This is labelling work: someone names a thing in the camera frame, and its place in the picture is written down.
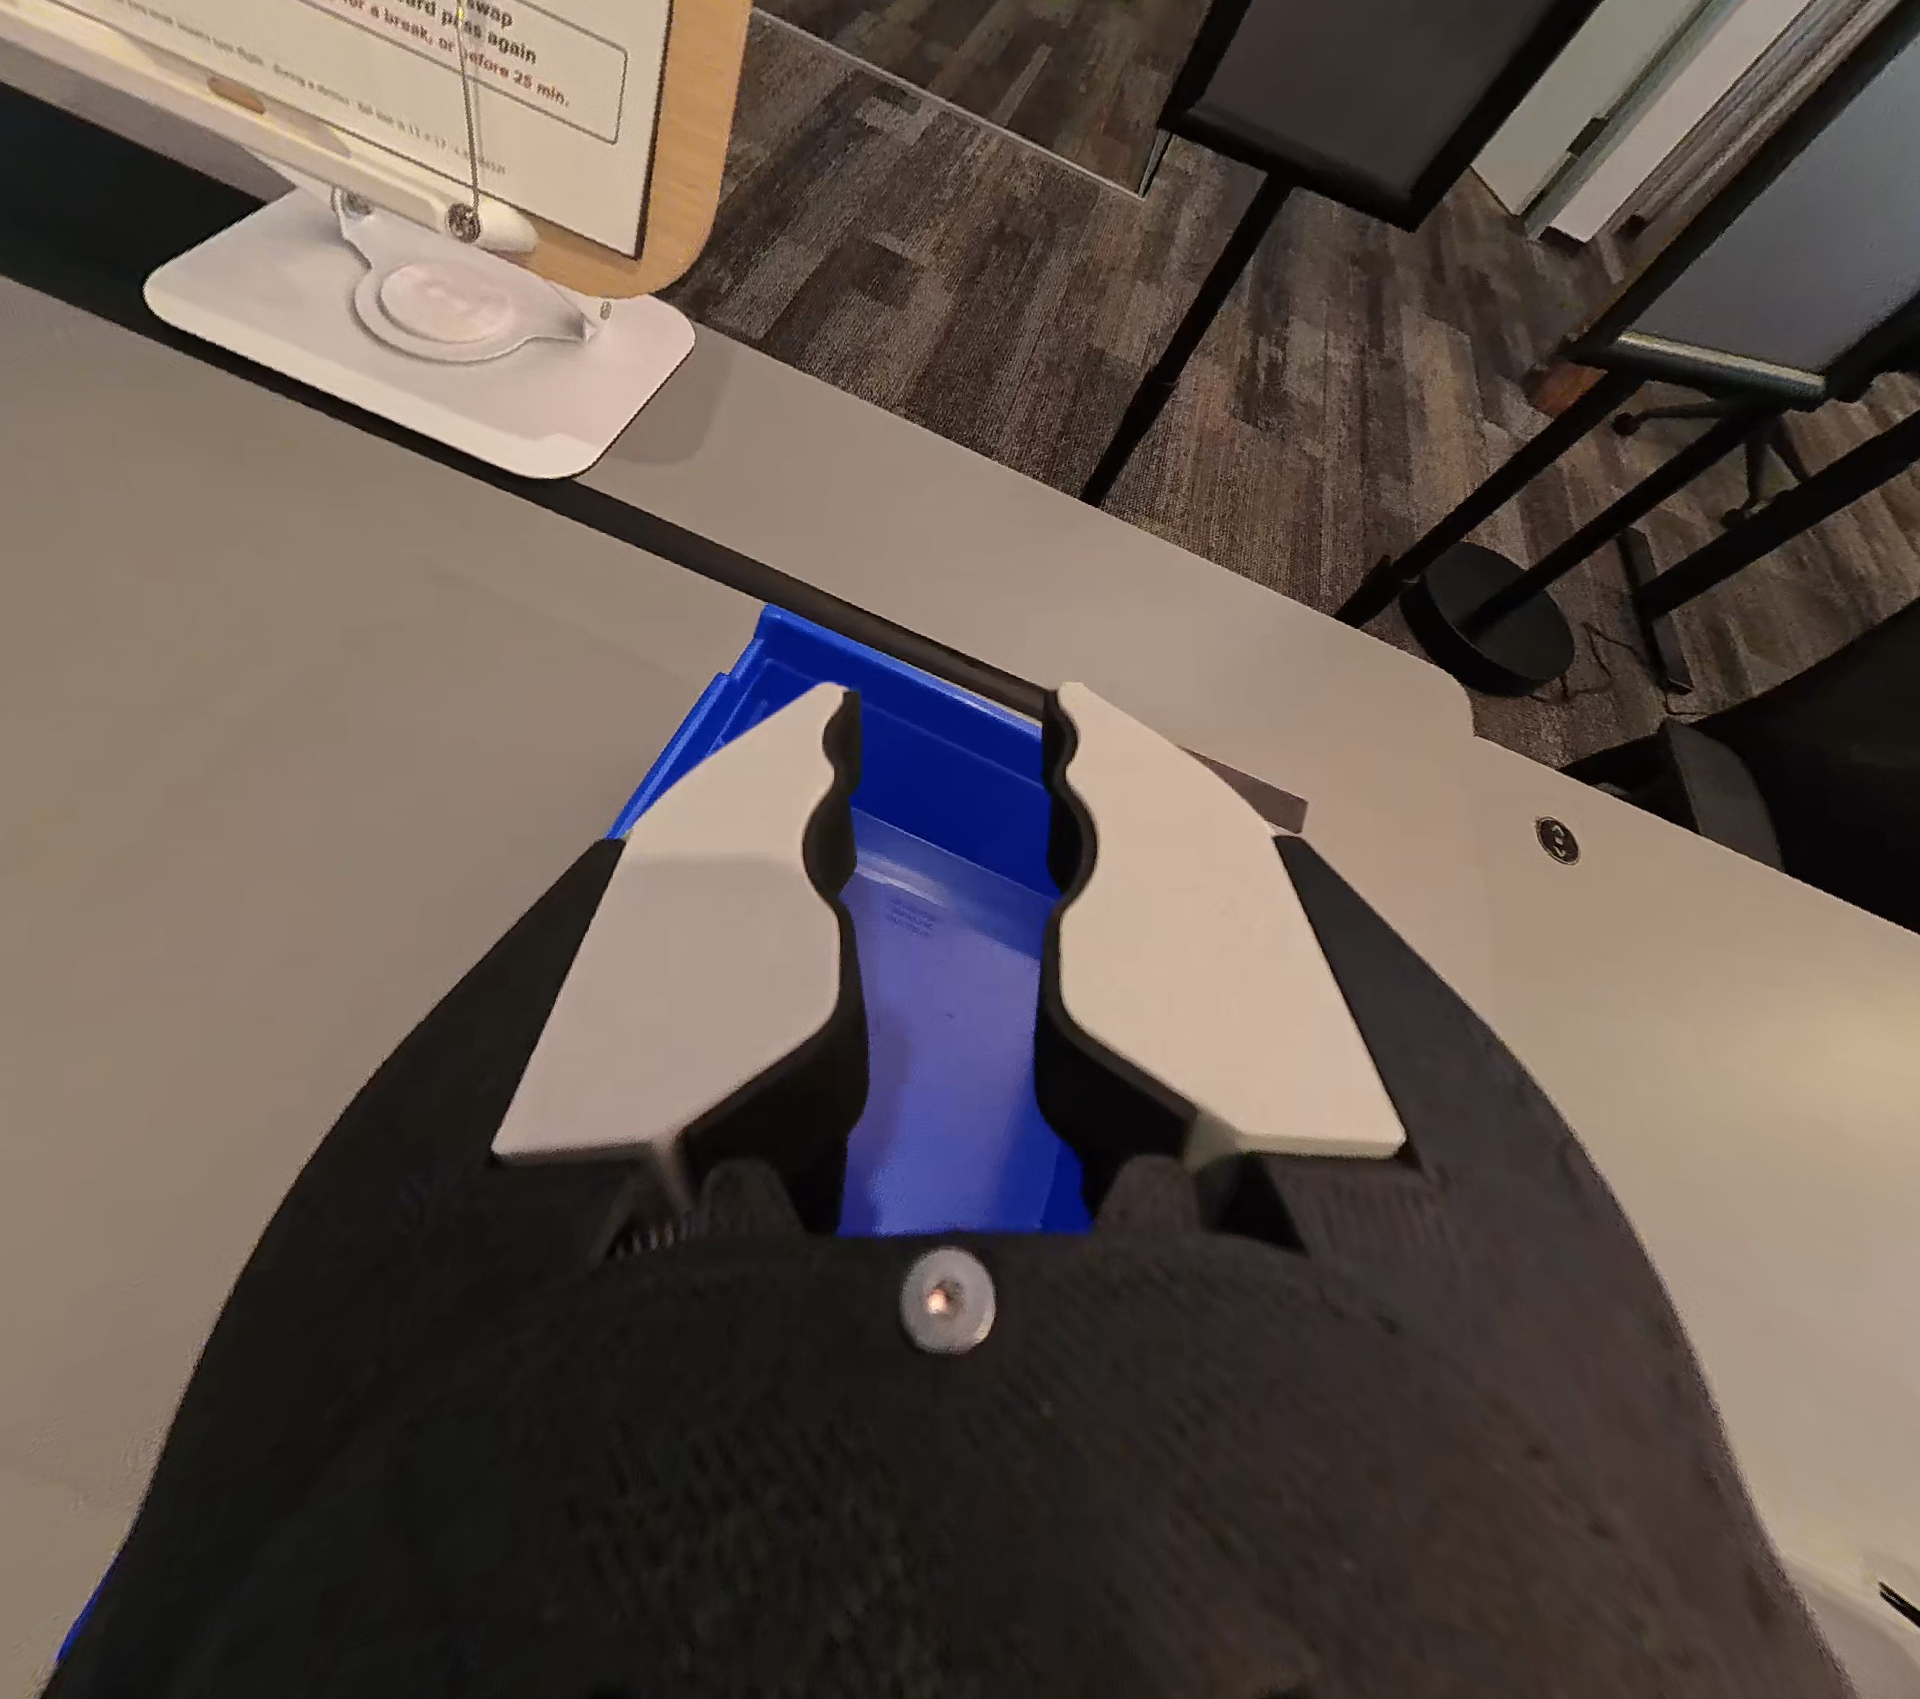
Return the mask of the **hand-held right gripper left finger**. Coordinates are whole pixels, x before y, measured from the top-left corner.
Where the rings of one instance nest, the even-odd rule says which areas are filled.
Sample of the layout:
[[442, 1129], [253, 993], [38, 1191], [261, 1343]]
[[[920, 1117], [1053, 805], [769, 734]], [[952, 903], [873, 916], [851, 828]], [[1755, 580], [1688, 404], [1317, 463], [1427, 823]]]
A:
[[643, 808], [495, 1129], [503, 1166], [757, 1159], [841, 1191], [870, 1093], [845, 885], [862, 703], [820, 682]]

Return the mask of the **black office chair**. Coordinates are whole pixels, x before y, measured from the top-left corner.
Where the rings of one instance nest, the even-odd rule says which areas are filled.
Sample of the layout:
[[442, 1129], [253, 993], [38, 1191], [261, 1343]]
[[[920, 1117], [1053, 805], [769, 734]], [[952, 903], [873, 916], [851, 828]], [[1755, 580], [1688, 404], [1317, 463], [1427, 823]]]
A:
[[1917, 929], [1917, 617], [1905, 607], [1701, 719], [1564, 774]]

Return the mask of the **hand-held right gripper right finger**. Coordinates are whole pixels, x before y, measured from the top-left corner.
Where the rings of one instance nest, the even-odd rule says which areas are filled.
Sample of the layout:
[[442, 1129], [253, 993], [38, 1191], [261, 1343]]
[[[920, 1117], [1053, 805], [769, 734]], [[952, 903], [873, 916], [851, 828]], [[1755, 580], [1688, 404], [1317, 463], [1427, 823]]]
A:
[[1281, 854], [1229, 777], [1084, 682], [1043, 713], [1033, 1091], [1083, 1188], [1133, 1159], [1383, 1161], [1407, 1132]]

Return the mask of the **white board stand base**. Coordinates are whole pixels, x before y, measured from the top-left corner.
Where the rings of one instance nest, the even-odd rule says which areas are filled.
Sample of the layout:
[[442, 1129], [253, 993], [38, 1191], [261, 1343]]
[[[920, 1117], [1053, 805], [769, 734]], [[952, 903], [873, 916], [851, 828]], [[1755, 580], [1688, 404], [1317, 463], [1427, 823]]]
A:
[[695, 346], [656, 297], [581, 297], [346, 192], [292, 190], [141, 294], [193, 338], [531, 483], [588, 469]]

